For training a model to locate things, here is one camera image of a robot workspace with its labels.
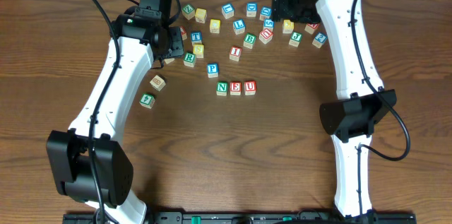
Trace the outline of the green R block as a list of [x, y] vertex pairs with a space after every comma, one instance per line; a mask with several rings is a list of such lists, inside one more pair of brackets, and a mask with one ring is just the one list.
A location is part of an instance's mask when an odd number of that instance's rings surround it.
[[184, 56], [184, 65], [188, 67], [195, 67], [196, 64], [196, 55], [190, 52], [187, 52]]

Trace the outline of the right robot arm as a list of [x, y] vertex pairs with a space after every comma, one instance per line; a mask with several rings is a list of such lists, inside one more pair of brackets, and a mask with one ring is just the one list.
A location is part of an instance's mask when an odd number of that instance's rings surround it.
[[374, 127], [393, 112], [397, 97], [384, 87], [376, 70], [362, 17], [362, 0], [272, 0], [274, 21], [321, 23], [325, 33], [314, 38], [330, 45], [335, 68], [335, 102], [319, 108], [321, 123], [335, 149], [339, 219], [370, 222], [368, 159]]

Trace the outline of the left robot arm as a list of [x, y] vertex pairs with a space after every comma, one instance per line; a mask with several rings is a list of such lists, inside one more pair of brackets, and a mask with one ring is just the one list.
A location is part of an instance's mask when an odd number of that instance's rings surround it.
[[133, 165], [122, 149], [124, 125], [141, 81], [158, 58], [184, 54], [177, 26], [120, 15], [105, 65], [67, 131], [52, 131], [46, 149], [56, 190], [105, 211], [118, 223], [144, 223], [146, 204], [132, 191]]

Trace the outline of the red I block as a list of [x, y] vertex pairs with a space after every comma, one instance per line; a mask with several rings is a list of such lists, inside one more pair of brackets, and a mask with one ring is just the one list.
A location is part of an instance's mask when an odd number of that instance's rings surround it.
[[229, 54], [230, 60], [232, 60], [232, 61], [239, 61], [240, 57], [241, 57], [241, 54], [242, 54], [242, 48], [241, 47], [232, 46], [231, 50], [230, 50], [230, 54]]

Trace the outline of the green N block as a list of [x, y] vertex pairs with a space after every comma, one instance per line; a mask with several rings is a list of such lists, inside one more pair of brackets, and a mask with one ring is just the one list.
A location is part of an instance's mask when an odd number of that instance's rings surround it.
[[218, 81], [216, 85], [216, 94], [219, 96], [227, 96], [228, 82]]

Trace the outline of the red E block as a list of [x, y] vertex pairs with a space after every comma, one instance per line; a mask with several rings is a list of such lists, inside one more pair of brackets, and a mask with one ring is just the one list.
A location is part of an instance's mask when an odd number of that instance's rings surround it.
[[242, 94], [242, 83], [241, 82], [231, 82], [230, 83], [230, 95], [241, 95]]

